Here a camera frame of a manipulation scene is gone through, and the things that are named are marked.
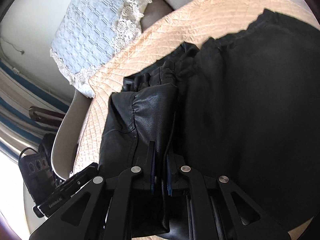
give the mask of blue quilted pillow cover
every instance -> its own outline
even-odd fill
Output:
[[[151,0],[71,0],[51,44],[60,72],[87,97],[88,80],[141,34],[140,19]]]

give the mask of lace trim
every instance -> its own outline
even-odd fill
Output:
[[[57,53],[53,52],[52,48],[50,49],[50,56],[54,59],[60,72],[66,77],[70,85],[76,86],[77,84],[87,84],[88,79],[93,76],[101,67],[100,66],[90,66],[89,69],[82,68],[80,72],[73,74],[69,68],[63,63],[63,60],[58,57]]]
[[[119,20],[112,25],[116,36],[112,39],[115,54],[128,46],[135,38],[141,35],[140,19],[144,16],[140,12],[141,4],[152,3],[151,0],[125,0],[119,12]]]

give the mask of striped curtain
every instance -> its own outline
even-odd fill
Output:
[[[35,122],[29,117],[31,106],[65,114],[69,104],[47,93],[26,77],[16,74],[0,60],[0,151],[17,161],[26,147],[35,150],[46,133],[58,128]]]

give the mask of blue stripe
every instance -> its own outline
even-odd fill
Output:
[[[30,83],[28,80],[25,80],[23,77],[17,75],[14,73],[10,68],[8,68],[1,60],[0,60],[0,68],[4,70],[11,78],[13,78],[15,81],[17,81],[20,85],[28,89],[30,92],[34,93],[36,96],[41,98],[42,100],[46,101],[47,103],[51,104],[55,108],[63,111],[66,113],[69,109],[69,106],[67,106],[65,103],[61,102],[57,98],[51,96],[47,92],[41,90],[36,85]]]
[[[5,153],[9,154],[15,160],[18,160],[19,156],[16,155],[7,145],[3,142],[0,142],[0,149],[2,149]]]
[[[41,143],[41,139],[35,135],[33,135],[32,133],[29,133],[23,129],[21,129],[20,127],[16,126],[14,123],[10,122],[9,120],[7,120],[6,118],[4,118],[3,116],[0,115],[0,122],[2,122],[5,126],[7,126],[9,129],[11,129],[12,131],[16,132],[17,134],[23,136],[24,138],[26,138],[29,141],[35,142],[35,143]]]
[[[28,118],[27,116],[25,116],[24,114],[22,114],[21,112],[19,112],[17,109],[15,109],[14,107],[10,106],[6,101],[4,101],[1,97],[0,97],[0,105],[2,105],[6,110],[8,110],[10,113],[14,114],[16,117],[18,117],[20,120],[25,121],[28,124],[33,125],[34,127],[40,128],[42,130],[45,131],[51,131],[51,132],[57,132],[58,129],[55,128],[50,128],[50,127],[45,127],[45,126],[41,126],[39,125],[37,122],[31,120],[30,118]]]

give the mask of light blue quilted fabric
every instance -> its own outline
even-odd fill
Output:
[[[52,41],[52,51],[73,74],[81,69],[98,67],[113,57],[112,38],[115,33],[111,26],[119,19],[118,11],[124,2],[71,0]]]

